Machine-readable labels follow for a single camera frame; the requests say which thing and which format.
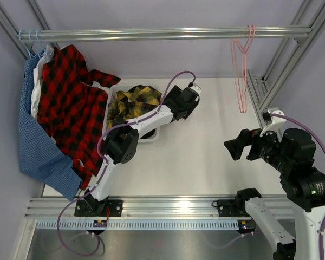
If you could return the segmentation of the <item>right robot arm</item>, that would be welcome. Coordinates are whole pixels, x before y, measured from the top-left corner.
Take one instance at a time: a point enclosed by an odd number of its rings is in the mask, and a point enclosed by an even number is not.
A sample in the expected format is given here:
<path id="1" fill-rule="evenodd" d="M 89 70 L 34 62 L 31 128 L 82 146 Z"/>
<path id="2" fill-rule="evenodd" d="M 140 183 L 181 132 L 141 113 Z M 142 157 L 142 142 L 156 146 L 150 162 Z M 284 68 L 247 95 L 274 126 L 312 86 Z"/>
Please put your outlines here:
<path id="1" fill-rule="evenodd" d="M 295 236 L 290 235 L 267 210 L 256 188 L 239 190 L 234 208 L 249 215 L 272 247 L 274 259 L 325 259 L 325 174 L 314 167 L 316 144 L 311 134 L 298 128 L 284 131 L 281 139 L 273 131 L 243 129 L 224 142 L 233 160 L 250 147 L 247 160 L 264 160 L 280 173 L 280 183 L 295 218 Z"/>

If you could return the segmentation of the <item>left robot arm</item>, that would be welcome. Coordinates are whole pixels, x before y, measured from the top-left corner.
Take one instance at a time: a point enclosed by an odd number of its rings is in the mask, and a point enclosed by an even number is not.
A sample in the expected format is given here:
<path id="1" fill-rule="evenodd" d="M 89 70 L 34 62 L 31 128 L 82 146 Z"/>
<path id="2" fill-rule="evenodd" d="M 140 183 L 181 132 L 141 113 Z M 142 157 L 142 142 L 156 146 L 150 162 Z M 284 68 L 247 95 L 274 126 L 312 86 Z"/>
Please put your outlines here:
<path id="1" fill-rule="evenodd" d="M 94 216 L 104 213 L 116 175 L 121 166 L 135 156 L 139 140 L 160 126 L 187 119 L 198 106 L 200 94 L 201 88 L 195 83 L 190 83 L 185 89 L 174 86 L 162 105 L 105 132 L 100 139 L 103 144 L 100 148 L 102 166 L 98 175 L 91 178 L 89 189 L 84 194 L 88 212 Z"/>

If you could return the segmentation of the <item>yellow plaid shirt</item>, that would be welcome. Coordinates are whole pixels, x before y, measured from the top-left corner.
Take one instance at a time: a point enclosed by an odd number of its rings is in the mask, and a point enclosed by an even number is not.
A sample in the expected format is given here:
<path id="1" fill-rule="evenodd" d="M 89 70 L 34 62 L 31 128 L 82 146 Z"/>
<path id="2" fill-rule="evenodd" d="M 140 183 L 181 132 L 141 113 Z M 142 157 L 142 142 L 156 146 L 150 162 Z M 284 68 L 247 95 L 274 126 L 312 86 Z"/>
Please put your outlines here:
<path id="1" fill-rule="evenodd" d="M 137 85 L 127 91 L 116 91 L 114 97 L 107 108 L 107 128 L 154 110 L 160 105 L 162 93 L 151 86 Z"/>

